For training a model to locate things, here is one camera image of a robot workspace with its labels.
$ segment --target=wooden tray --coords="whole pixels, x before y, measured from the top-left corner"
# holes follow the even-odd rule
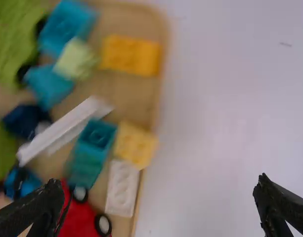
[[[50,4],[55,6],[56,2],[56,0],[51,0]],[[154,9],[128,3],[105,3],[98,0],[87,0],[86,2],[100,12],[100,17],[89,40],[90,45],[97,52],[99,52],[102,38],[109,34],[153,40],[159,42],[163,49],[166,48],[167,29],[165,21]],[[74,92],[53,108],[51,113],[53,118],[57,120],[90,95],[97,95],[115,106],[115,110],[105,118],[106,121],[118,123],[121,119],[128,119],[137,125],[153,130],[158,111],[160,85],[160,76],[142,78],[118,72],[98,71],[90,80],[79,83]],[[0,88],[0,116],[5,115],[20,102],[33,100],[34,97],[28,91],[21,91],[14,95]],[[67,144],[51,157],[42,155],[44,157],[40,156],[34,159],[29,166],[45,182],[49,178],[60,179],[64,163],[73,145],[74,142]],[[89,202],[98,211],[105,209],[108,168],[109,162],[106,163],[89,193]],[[134,236],[143,175],[144,171],[141,171],[134,216],[132,218],[110,216],[113,224],[113,237]]]

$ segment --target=dark blue toy block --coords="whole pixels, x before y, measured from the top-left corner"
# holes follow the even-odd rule
[[[58,58],[73,37],[87,40],[98,13],[77,1],[63,0],[53,10],[39,36],[44,53]]]
[[[25,75],[25,82],[34,92],[44,111],[50,110],[68,96],[74,82],[52,71],[53,65],[31,68]]]
[[[79,136],[68,164],[69,184],[90,189],[100,174],[114,142],[116,126],[90,120]]]
[[[36,136],[39,123],[52,123],[48,112],[37,105],[19,105],[2,122],[7,131],[28,141]]]

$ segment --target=white plastic strip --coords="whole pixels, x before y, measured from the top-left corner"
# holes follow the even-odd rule
[[[124,160],[112,160],[109,171],[105,212],[132,217],[135,208],[139,170]]]
[[[91,117],[98,119],[109,114],[113,108],[101,100],[89,97],[81,104],[38,134],[29,145],[19,148],[17,158],[24,166],[39,153],[47,150],[52,154],[78,136]]]

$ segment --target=yellow brick with studs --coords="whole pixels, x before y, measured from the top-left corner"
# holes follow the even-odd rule
[[[157,75],[159,61],[158,43],[111,35],[103,42],[99,68],[148,77]]]
[[[158,140],[152,133],[122,121],[118,126],[114,155],[132,162],[141,170],[149,165],[157,145]]]

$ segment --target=blue toy block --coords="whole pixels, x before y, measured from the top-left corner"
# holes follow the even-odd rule
[[[39,188],[43,183],[32,172],[25,168],[14,168],[4,182],[4,193],[13,200],[26,196]]]
[[[31,68],[24,78],[44,111],[60,103],[74,87],[72,80],[57,75],[52,69],[53,65]]]
[[[2,123],[8,132],[31,141],[39,123],[51,124],[52,121],[48,112],[37,105],[19,105],[2,119]]]
[[[75,145],[68,164],[69,184],[92,188],[114,142],[116,126],[101,120],[90,120]]]
[[[42,52],[58,58],[66,43],[78,37],[87,40],[98,13],[77,1],[62,0],[53,10],[40,33]]]

